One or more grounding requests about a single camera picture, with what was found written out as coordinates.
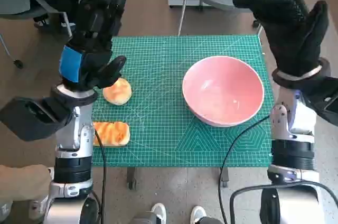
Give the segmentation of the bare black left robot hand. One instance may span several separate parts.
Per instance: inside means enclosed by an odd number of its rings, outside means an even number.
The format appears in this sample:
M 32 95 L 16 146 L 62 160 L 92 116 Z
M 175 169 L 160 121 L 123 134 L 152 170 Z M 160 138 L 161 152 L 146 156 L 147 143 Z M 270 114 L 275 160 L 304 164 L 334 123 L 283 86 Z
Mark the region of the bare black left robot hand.
M 59 74 L 71 91 L 111 86 L 126 62 L 111 59 L 111 39 L 122 26 L 126 0 L 81 0 L 72 38 L 61 53 Z

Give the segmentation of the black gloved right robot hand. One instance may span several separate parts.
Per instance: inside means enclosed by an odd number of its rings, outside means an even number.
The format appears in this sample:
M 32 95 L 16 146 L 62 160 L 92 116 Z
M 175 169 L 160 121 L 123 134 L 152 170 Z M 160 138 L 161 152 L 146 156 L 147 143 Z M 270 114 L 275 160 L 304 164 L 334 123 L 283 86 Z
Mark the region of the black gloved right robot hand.
M 279 71 L 301 77 L 317 68 L 326 34 L 328 4 L 304 0 L 232 0 L 237 8 L 249 9 L 263 26 Z

